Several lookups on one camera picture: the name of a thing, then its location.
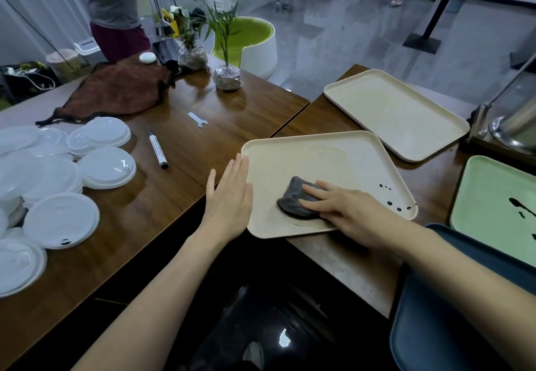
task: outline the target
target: brown towel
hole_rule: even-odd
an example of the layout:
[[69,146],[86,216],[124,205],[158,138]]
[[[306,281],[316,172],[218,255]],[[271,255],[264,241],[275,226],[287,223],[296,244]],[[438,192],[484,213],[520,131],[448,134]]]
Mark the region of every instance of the brown towel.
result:
[[115,65],[99,63],[63,107],[36,125],[57,122],[87,123],[95,117],[128,116],[148,110],[164,101],[164,92],[175,87],[179,70],[144,65],[137,56]]

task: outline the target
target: hand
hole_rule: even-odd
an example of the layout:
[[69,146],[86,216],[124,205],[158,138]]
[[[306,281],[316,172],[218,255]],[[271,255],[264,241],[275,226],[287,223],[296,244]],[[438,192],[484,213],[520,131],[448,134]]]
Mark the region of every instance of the hand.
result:
[[242,158],[241,154],[237,154],[236,159],[227,164],[216,190],[216,171],[210,171],[206,183],[205,214],[199,226],[207,237],[227,244],[247,227],[253,208],[253,185],[246,183],[248,169],[248,157]]
[[300,200],[305,208],[320,212],[320,217],[331,221],[339,230],[367,247],[390,248],[400,227],[411,222],[390,211],[370,194],[343,189],[317,180],[326,190],[303,185],[305,192],[320,201]]

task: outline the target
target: maroon shorts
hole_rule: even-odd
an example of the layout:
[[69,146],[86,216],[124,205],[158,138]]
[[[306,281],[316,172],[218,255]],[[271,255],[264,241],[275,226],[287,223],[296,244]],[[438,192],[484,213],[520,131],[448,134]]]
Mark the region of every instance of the maroon shorts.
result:
[[110,63],[117,63],[133,54],[151,49],[151,42],[141,27],[111,29],[90,23],[93,38]]

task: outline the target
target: beige tray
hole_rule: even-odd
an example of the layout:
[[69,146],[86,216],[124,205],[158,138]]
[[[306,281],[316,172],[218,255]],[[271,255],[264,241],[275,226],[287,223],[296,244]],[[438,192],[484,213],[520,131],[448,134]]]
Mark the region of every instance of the beige tray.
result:
[[408,162],[428,158],[470,128],[464,119],[381,70],[329,84],[324,94]]
[[248,181],[253,183],[248,230],[261,239],[334,230],[321,218],[300,220],[281,212],[277,199],[293,176],[368,192],[408,220],[417,215],[413,196],[379,138],[370,132],[257,139],[244,144],[242,154],[249,157]]

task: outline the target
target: small wrench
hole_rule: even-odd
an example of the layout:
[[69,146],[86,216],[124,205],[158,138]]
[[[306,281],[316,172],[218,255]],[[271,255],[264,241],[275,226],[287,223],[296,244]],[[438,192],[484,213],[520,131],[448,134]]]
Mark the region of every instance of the small wrench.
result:
[[197,126],[198,126],[199,128],[203,128],[203,124],[204,124],[204,123],[208,123],[207,121],[202,120],[201,118],[199,118],[198,116],[196,116],[193,112],[189,112],[189,113],[188,113],[188,117],[190,117],[192,120],[194,120],[194,121],[197,123]]

